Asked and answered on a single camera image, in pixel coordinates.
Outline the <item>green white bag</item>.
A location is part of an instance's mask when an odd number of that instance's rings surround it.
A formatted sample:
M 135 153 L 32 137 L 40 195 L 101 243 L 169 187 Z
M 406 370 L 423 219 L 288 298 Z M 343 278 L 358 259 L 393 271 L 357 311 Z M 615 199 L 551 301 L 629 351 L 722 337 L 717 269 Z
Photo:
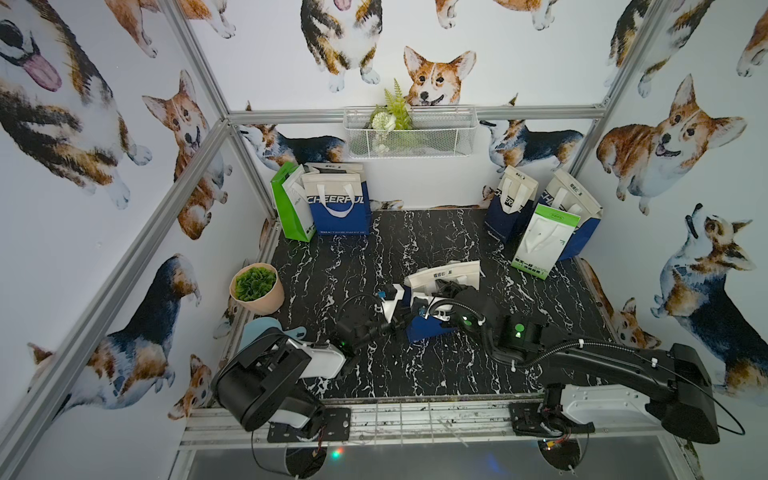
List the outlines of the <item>green white bag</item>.
M 284 164 L 270 181 L 284 236 L 310 242 L 316 229 L 302 177 L 305 170 L 295 163 Z
M 514 255 L 512 266 L 545 280 L 579 221 L 579 215 L 537 204 Z

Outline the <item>blue white bag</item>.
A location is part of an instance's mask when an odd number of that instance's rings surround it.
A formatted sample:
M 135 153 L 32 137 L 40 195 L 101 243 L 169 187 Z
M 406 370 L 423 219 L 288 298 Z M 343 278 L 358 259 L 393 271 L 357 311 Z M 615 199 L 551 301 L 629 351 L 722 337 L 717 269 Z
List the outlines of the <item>blue white bag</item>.
M 360 163 L 307 163 L 302 183 L 320 235 L 367 236 L 372 211 Z

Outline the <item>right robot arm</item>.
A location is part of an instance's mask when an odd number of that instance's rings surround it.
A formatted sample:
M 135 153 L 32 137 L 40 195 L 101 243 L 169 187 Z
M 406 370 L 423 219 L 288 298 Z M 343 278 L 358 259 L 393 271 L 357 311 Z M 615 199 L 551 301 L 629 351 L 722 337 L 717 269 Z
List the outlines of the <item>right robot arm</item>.
M 495 362 L 513 370 L 537 364 L 572 369 L 628 387 L 648 398 L 644 409 L 667 432 L 695 443 L 715 445 L 720 433 L 743 436 L 721 426 L 717 409 L 729 410 L 714 397 L 710 376 L 695 349 L 675 343 L 668 350 L 640 350 L 572 337 L 557 345 L 539 343 L 545 325 L 520 322 L 501 314 L 494 301 L 467 286 L 454 297 L 439 299 L 426 310 L 473 338 Z

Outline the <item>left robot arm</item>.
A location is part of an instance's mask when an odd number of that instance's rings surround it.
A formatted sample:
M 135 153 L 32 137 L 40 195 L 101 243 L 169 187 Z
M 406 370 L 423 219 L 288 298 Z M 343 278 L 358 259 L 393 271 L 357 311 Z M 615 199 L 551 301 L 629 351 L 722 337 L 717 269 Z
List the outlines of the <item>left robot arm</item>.
M 300 440 L 314 439 L 330 426 L 332 415 L 303 381 L 348 372 L 368 344 L 405 332 L 413 318 L 409 307 L 374 298 L 372 305 L 342 305 L 325 342 L 268 328 L 214 376 L 212 398 L 249 433 L 268 424 Z

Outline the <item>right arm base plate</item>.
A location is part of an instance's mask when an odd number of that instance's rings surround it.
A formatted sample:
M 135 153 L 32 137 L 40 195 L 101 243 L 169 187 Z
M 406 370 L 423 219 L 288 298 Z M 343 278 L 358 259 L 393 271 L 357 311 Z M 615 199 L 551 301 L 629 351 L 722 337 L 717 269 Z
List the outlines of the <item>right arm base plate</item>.
M 562 407 L 546 406 L 536 402 L 513 402 L 508 405 L 511 424 L 518 436 L 557 439 L 578 434 L 592 434 L 594 423 L 575 422 L 567 418 Z

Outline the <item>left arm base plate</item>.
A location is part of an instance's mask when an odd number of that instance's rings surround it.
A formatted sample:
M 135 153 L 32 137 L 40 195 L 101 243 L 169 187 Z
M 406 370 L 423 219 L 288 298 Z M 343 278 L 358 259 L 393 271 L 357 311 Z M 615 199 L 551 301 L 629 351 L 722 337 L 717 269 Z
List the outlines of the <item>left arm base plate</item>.
M 269 421 L 269 443 L 347 441 L 351 430 L 350 408 L 332 407 L 315 411 L 311 416 L 278 410 Z

